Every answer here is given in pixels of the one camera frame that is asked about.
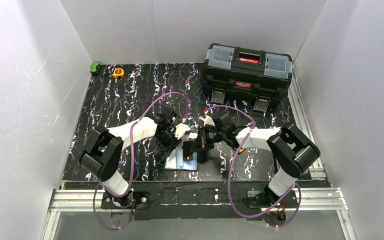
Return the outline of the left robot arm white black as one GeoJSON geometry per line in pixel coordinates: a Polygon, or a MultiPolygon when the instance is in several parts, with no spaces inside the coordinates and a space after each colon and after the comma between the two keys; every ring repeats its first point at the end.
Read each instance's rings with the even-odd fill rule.
{"type": "Polygon", "coordinates": [[[133,182],[124,179],[118,170],[123,150],[134,149],[134,144],[141,140],[155,138],[157,146],[169,156],[191,130],[183,120],[175,125],[177,116],[174,111],[148,114],[121,126],[93,128],[77,161],[97,177],[111,195],[122,198],[129,193],[133,182]]]}

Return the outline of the single black VIP card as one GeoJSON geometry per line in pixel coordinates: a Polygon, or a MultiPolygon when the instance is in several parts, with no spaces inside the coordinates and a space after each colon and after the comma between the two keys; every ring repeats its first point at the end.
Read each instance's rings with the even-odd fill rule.
{"type": "Polygon", "coordinates": [[[184,162],[192,161],[194,159],[193,142],[192,141],[185,141],[183,143],[182,158],[183,158],[184,162]]]}

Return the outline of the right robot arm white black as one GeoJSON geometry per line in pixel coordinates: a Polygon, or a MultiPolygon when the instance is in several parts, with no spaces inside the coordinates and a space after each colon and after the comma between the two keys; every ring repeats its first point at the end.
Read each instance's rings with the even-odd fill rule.
{"type": "Polygon", "coordinates": [[[227,122],[223,118],[201,118],[194,140],[184,144],[187,154],[209,151],[219,142],[234,150],[262,149],[272,152],[280,169],[264,189],[264,197],[272,202],[284,195],[296,180],[321,156],[319,148],[294,124],[276,128],[251,128],[227,122]]]}

